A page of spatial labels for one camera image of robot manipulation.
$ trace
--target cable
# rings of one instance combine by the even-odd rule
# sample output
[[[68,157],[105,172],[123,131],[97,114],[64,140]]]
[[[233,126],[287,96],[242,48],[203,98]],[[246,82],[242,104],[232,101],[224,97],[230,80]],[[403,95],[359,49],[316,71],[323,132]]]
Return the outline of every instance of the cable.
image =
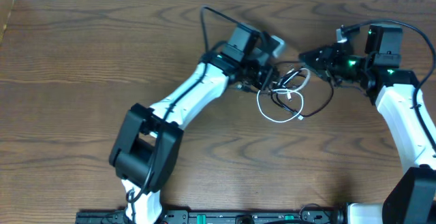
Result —
[[[301,210],[298,212],[298,216],[300,217],[300,218],[302,218],[302,212],[303,212],[303,210],[305,209],[305,208],[307,208],[307,207],[309,207],[309,206],[317,206],[318,208],[320,208],[321,209],[321,211],[322,212],[324,212],[324,214],[330,219],[330,215],[329,214],[327,214],[327,212],[319,205],[319,204],[314,204],[314,203],[310,203],[310,204],[306,204],[306,205],[304,205],[302,208],[301,208]]]
[[[225,19],[227,19],[235,24],[238,24],[239,21],[234,20],[233,18],[230,18],[229,16],[226,16],[225,14],[222,14],[221,12],[218,12],[209,6],[203,6],[200,10],[200,23],[202,25],[202,30],[203,30],[204,50],[205,50],[205,52],[208,52],[209,51],[209,41],[207,39],[206,24],[204,23],[204,11],[205,10],[211,11],[211,12],[213,12],[213,13],[215,13],[215,14],[217,14],[217,15],[219,15],[219,16],[221,16],[221,17],[223,17],[223,18],[225,18]]]
[[[111,213],[108,213],[107,215],[105,215],[101,220],[100,220],[100,224],[104,224],[104,220],[108,220],[108,222],[107,223],[109,223],[109,216],[110,215],[112,215],[112,219],[110,220],[110,223],[114,223],[114,221],[113,221],[113,216],[114,215],[116,215],[116,214],[118,214],[118,213],[122,213],[122,212],[124,212],[124,210],[116,210],[116,211],[114,211],[114,212],[111,212]]]
[[[134,192],[130,193],[130,197],[133,197],[135,195]],[[131,205],[131,220],[136,223],[136,210],[135,210],[135,205],[132,204]]]
[[[428,78],[430,78],[431,74],[433,73],[433,70],[436,68],[436,52],[435,52],[435,47],[433,47],[430,39],[427,37],[427,35],[425,35],[425,33],[423,33],[421,30],[419,30],[417,27],[409,25],[407,23],[398,21],[398,20],[392,20],[392,19],[377,19],[377,20],[369,20],[366,22],[362,22],[362,23],[358,23],[352,26],[348,26],[348,27],[342,27],[342,32],[343,33],[347,33],[349,31],[358,29],[360,27],[363,27],[365,25],[370,25],[370,24],[376,24],[376,23],[384,23],[384,22],[390,22],[390,23],[394,23],[394,24],[398,24],[404,27],[408,27],[412,30],[414,30],[416,33],[418,33],[419,35],[421,35],[421,37],[425,40],[425,42],[427,43],[427,45],[430,48],[430,52],[432,55],[432,65],[430,68],[430,71],[428,72],[427,75],[425,75],[425,77],[421,80],[421,82],[418,83],[418,85],[415,87],[414,93],[412,95],[412,102],[414,105],[414,110],[416,113],[416,117],[418,118],[419,123],[421,124],[422,130],[424,131],[424,133],[426,134],[427,138],[429,139],[429,142],[431,144],[431,146],[433,147],[433,150],[436,153],[436,142],[433,139],[429,128],[427,128],[427,126],[425,125],[424,119],[422,118],[421,112],[420,112],[420,106],[418,105],[418,91],[421,89],[422,85],[428,80]]]
[[[151,169],[153,169],[155,166],[155,162],[156,162],[155,158],[156,157],[154,156],[154,154],[152,154],[151,156],[152,156],[152,158],[150,158],[150,160],[151,160],[150,168],[149,168],[147,175],[145,177],[144,184],[142,184],[141,189],[139,190],[139,193],[133,199],[130,198],[131,191],[134,192],[133,189],[130,189],[126,194],[127,203],[131,204],[132,206],[135,204],[136,201],[138,201],[138,199],[141,197],[141,195],[145,192],[145,189],[148,187],[148,185],[150,183],[150,179],[153,177],[154,172],[152,172]]]
[[[306,71],[307,71],[307,73],[308,73],[308,77],[309,77],[309,75],[310,75],[310,71],[308,70],[308,69],[306,69],[306,68],[300,68],[299,70],[297,70],[297,71],[294,71],[294,72],[288,72],[288,73],[286,73],[286,75],[284,75],[284,77],[281,79],[282,81],[280,81],[280,83],[278,83],[278,85],[277,85],[277,88],[283,88],[283,87],[285,87],[285,88],[289,88],[289,87],[286,87],[286,84],[290,81],[290,80],[292,80],[291,78],[287,78],[288,76],[289,77],[294,77],[294,76],[301,76],[301,74],[299,74],[300,72],[301,72],[301,70],[303,70],[303,69],[305,69]],[[308,77],[306,78],[306,80],[297,88],[297,89],[295,89],[295,91],[299,91],[300,89],[302,89],[302,88],[304,88],[305,87],[305,85],[307,84],[307,82],[309,81],[309,79],[308,79]],[[330,103],[330,101],[332,100],[332,98],[333,98],[333,95],[334,95],[334,87],[333,87],[333,84],[331,83],[331,82],[328,82],[329,83],[329,85],[330,85],[330,90],[331,90],[331,92],[330,92],[330,96],[328,97],[328,99],[318,108],[318,109],[316,109],[315,111],[313,111],[313,112],[311,112],[310,114],[300,114],[303,118],[309,118],[310,116],[313,116],[313,115],[315,115],[315,114],[317,114],[318,112],[320,112],[321,110],[323,110],[329,103]],[[295,110],[295,109],[292,109],[292,108],[290,108],[289,106],[287,106],[286,104],[284,104],[281,100],[280,100],[280,98],[279,98],[279,96],[278,96],[278,94],[276,94],[276,96],[275,96],[275,99],[276,100],[274,100],[274,97],[273,97],[273,94],[271,93],[270,94],[270,98],[271,98],[271,100],[272,100],[272,102],[274,102],[276,105],[278,105],[279,107],[281,107],[281,108],[283,108],[284,110],[286,110],[286,111],[288,111],[288,112],[292,112],[293,114],[295,114],[295,113],[297,113],[297,110]]]
[[[294,89],[293,91],[299,91],[299,90],[303,89],[307,85],[307,83],[309,82],[309,79],[311,78],[311,72],[307,68],[305,68],[305,67],[300,68],[300,71],[301,70],[305,70],[307,72],[305,81],[297,89]]]
[[[273,92],[276,92],[276,93],[278,93],[278,94],[296,93],[297,95],[300,95],[300,98],[301,98],[301,108],[300,108],[300,111],[298,111],[297,114],[293,115],[293,117],[291,117],[291,118],[289,118],[289,119],[286,119],[286,120],[284,120],[284,121],[276,121],[276,120],[274,120],[274,119],[268,117],[267,115],[265,115],[265,113],[262,111],[262,109],[261,109],[261,107],[260,107],[260,102],[259,102],[259,94],[260,94],[260,91],[258,91],[258,94],[256,95],[256,101],[258,102],[259,112],[260,112],[260,113],[261,113],[265,118],[267,118],[268,120],[270,120],[270,121],[272,121],[272,122],[275,122],[275,123],[286,123],[286,122],[291,121],[292,119],[296,118],[296,117],[301,113],[303,107],[305,106],[305,99],[304,99],[304,97],[301,95],[301,93],[299,93],[298,91],[290,90],[290,89],[275,89],[275,90],[272,90],[272,91],[273,91]]]

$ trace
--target black bracket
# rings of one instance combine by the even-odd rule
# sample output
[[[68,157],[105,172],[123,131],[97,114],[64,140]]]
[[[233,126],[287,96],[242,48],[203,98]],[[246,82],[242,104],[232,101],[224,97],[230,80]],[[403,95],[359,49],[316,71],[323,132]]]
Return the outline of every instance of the black bracket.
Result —
[[[262,44],[256,47],[259,39]],[[277,68],[269,63],[269,59],[280,45],[267,32],[240,23],[223,50],[213,57],[206,54],[202,61],[208,61],[223,70],[229,76],[229,84],[242,82],[264,90],[279,76]]]
[[[139,137],[140,133],[148,135],[150,132],[158,134],[155,146]],[[152,108],[137,103],[124,118],[109,163],[115,167],[119,178],[128,179],[139,187],[151,170],[153,176],[145,193],[157,192],[174,169],[182,136],[183,130],[177,123],[167,123],[154,115]]]

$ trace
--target wood grain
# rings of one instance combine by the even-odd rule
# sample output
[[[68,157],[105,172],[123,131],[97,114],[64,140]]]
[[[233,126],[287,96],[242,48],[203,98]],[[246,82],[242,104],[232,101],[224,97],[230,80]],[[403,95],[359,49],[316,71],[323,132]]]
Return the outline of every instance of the wood grain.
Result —
[[[281,60],[370,18],[410,22],[436,42],[436,0],[16,0],[0,48],[2,223],[72,223],[80,209],[125,205],[110,149],[130,106],[159,101],[191,75],[204,4],[283,37]],[[206,20],[211,42],[234,29]],[[429,66],[424,42],[406,30],[403,67],[421,78]],[[424,87],[433,118],[435,87],[433,76]],[[312,79],[305,111],[328,92]],[[187,128],[161,200],[235,210],[382,202],[400,178],[390,132],[359,92],[338,89],[317,116],[278,125],[252,94],[228,90]]]
[[[14,0],[0,0],[0,44],[6,30],[6,23],[9,18]]]

